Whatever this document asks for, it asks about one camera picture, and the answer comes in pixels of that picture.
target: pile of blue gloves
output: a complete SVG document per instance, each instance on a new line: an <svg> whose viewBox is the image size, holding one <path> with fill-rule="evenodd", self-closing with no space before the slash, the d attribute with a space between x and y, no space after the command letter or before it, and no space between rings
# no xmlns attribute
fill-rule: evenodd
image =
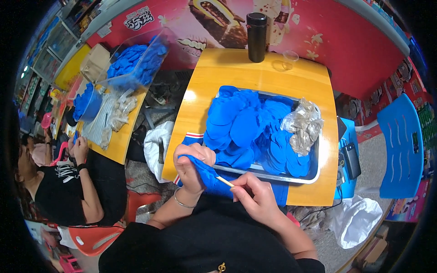
<svg viewBox="0 0 437 273"><path fill-rule="evenodd" d="M76 96L76 98L73 101L73 105L75 107L73 118L74 120L78 121L80 117L82 117L83 113L85 112L88 103L91 99L91 95L93 94L94 86L92 83L87 83L87 88L85 89L82 96L79 94Z"/></svg>
<svg viewBox="0 0 437 273"><path fill-rule="evenodd" d="M283 96L259 98L258 92L222 86L208 110L204 142L216 153L216 164L247 169L258 162L271 174L306 176L310 156L298 156L293 135L280 129L294 101Z"/></svg>
<svg viewBox="0 0 437 273"><path fill-rule="evenodd" d="M126 77L110 80L109 85L117 90L136 90L139 85L147 86L152 82L155 72L159 70L167 51L168 48L163 44L162 39L156 36L150 40L149 46L133 45L125 49L109 66L108 79L129 74L135 68L136 70Z"/></svg>

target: silver bracelet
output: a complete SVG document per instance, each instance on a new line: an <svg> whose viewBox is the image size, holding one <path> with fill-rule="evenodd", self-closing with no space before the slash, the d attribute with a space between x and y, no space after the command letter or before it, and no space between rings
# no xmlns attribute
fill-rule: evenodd
<svg viewBox="0 0 437 273"><path fill-rule="evenodd" d="M186 208L194 208L194 207L196 207L196 205L194 205L194 206L187 206L187 205L184 205L184 204L182 204L181 202L179 202L178 200L177 200L177 198L176 198L176 192L178 191L178 190L180 190L180 188L177 188L175 191L174 191L174 199L176 200L176 202L179 204L179 205L181 205L182 207L186 207Z"/></svg>

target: printed logo on shirt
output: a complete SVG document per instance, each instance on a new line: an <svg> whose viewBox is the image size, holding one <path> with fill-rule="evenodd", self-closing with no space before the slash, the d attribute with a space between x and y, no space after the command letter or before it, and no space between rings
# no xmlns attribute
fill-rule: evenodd
<svg viewBox="0 0 437 273"><path fill-rule="evenodd" d="M67 183L73 178L78 179L80 177L77 169L68 164L57 166L56 173L59 178L63 178L63 183Z"/></svg>
<svg viewBox="0 0 437 273"><path fill-rule="evenodd" d="M148 6L142 7L139 10L128 14L126 18L127 20L124 22L125 26L134 31L140 30L147 23L155 20Z"/></svg>

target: clear plastic cup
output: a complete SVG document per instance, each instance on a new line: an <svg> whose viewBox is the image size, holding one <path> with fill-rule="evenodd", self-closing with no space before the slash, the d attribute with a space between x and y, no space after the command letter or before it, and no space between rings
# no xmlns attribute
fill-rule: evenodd
<svg viewBox="0 0 437 273"><path fill-rule="evenodd" d="M299 60L299 55L292 51L292 50L285 50L284 53L282 53L284 56L284 60L282 62L282 67L285 70L290 70L293 68L293 64Z"/></svg>

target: metal tray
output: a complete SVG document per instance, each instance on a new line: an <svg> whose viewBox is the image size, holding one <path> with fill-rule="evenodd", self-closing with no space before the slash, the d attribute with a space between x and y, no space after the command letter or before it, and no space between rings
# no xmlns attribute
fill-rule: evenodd
<svg viewBox="0 0 437 273"><path fill-rule="evenodd" d="M275 93L269 93L269 92L247 89L247 88L239 88L239 87L238 87L238 90L252 90L253 92L258 91L259 98L269 98L269 97L274 97L274 96L288 97L295 102L293 105L293 110L296 109L296 107L298 106L298 102L299 102L298 98L284 96L281 94L275 94ZM319 107L317 105L315 105L314 103L313 103L313 105L316 107L317 112L320 113ZM257 176L259 178L267 179L267 180L278 180L278 181L300 183L300 184L312 184L319 178L319 175L320 175L320 162L319 162L320 145L319 145L319 140L321 137L322 137L322 130L320 131L319 137L314 142L314 145L311 147L311 151L310 151L311 165L310 165L308 174L306 176L294 177L289 173L280 173L278 175L274 175L274 174L266 172L264 170L264 168L257 162L252 164L250 166L250 168L248 168L248 169L238 169L238 168L226 167L226 166L220 166L220 165L214 165L213 168L223 170L226 172L230 172L230 173L239 173L239 174L244 174L246 172L252 172L255 176Z"/></svg>

